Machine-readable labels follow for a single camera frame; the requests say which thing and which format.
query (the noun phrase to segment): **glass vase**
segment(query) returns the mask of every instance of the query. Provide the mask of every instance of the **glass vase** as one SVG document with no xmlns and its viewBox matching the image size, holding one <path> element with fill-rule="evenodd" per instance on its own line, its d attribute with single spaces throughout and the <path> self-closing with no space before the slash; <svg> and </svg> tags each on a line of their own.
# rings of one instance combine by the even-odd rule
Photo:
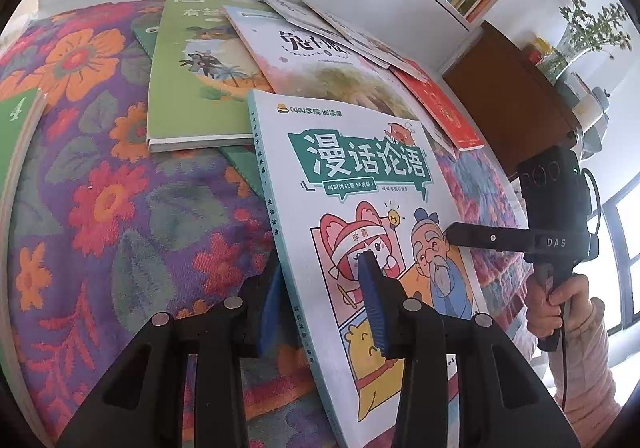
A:
<svg viewBox="0 0 640 448">
<path fill-rule="evenodd" d="M 558 78 L 580 57 L 589 52 L 589 47 L 575 37 L 575 28 L 567 24 L 558 45 L 537 65 L 545 78 L 556 84 Z"/>
</svg>

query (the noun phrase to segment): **pink sleeve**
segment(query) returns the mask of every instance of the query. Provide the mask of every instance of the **pink sleeve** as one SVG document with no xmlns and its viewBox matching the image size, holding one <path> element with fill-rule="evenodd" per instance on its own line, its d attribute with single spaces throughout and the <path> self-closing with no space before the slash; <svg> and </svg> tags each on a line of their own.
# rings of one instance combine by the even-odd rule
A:
<svg viewBox="0 0 640 448">
<path fill-rule="evenodd" d="M 567 395 L 565 414 L 583 448 L 591 448 L 618 415 L 616 383 L 607 363 L 609 340 L 604 325 L 604 303 L 592 298 L 593 312 L 566 336 Z M 562 402 L 562 347 L 549 353 L 556 381 L 556 401 Z"/>
</svg>

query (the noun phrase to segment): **number 4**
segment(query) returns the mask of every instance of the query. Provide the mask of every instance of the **number 4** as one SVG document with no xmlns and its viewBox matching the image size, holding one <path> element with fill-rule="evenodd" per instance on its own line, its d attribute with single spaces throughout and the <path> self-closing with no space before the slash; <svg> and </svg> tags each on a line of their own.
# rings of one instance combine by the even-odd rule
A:
<svg viewBox="0 0 640 448">
<path fill-rule="evenodd" d="M 23 97 L 22 100 L 15 106 L 14 111 L 9 114 L 9 121 L 15 121 L 16 119 L 18 119 L 20 112 L 22 112 L 22 104 L 24 103 L 25 99 L 27 98 Z"/>
</svg>

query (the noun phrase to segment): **metal screw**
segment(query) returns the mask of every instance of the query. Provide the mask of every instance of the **metal screw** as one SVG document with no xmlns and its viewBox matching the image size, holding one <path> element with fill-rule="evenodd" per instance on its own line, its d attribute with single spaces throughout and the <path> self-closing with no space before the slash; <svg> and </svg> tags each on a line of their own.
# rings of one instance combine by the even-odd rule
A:
<svg viewBox="0 0 640 448">
<path fill-rule="evenodd" d="M 474 320 L 481 327 L 491 327 L 491 325 L 494 324 L 494 319 L 488 314 L 484 314 L 484 313 L 476 314 L 474 316 Z"/>
<path fill-rule="evenodd" d="M 157 313 L 152 316 L 151 323 L 156 327 L 162 327 L 163 325 L 167 325 L 170 319 L 171 316 L 169 316 L 168 313 Z"/>
<path fill-rule="evenodd" d="M 225 300 L 225 307 L 227 309 L 238 309 L 242 306 L 242 298 L 239 296 L 230 296 Z"/>
<path fill-rule="evenodd" d="M 404 302 L 402 302 L 402 307 L 410 312 L 416 312 L 422 309 L 422 302 L 420 302 L 420 300 L 416 300 L 415 298 L 407 298 Z"/>
</svg>

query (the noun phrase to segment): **floral blanket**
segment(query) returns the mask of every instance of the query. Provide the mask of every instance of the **floral blanket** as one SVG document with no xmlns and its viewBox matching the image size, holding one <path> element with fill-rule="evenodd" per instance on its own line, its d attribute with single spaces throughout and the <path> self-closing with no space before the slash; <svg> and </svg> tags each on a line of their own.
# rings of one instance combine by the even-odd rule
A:
<svg viewBox="0 0 640 448">
<path fill-rule="evenodd" d="M 0 56 L 0 99 L 34 86 L 48 96 L 15 198 L 8 285 L 23 375 L 53 438 L 156 311 L 206 311 L 258 274 L 273 247 L 264 203 L 218 151 L 148 153 L 151 63 L 131 26 L 162 5 L 39 20 Z M 467 222 L 516 225 L 482 151 L 455 162 L 437 155 Z M 487 251 L 473 258 L 506 328 L 522 307 L 524 263 Z M 334 446 L 288 306 L 278 328 L 267 354 L 242 364 L 252 448 Z M 192 401 L 188 388 L 186 446 Z"/>
</svg>

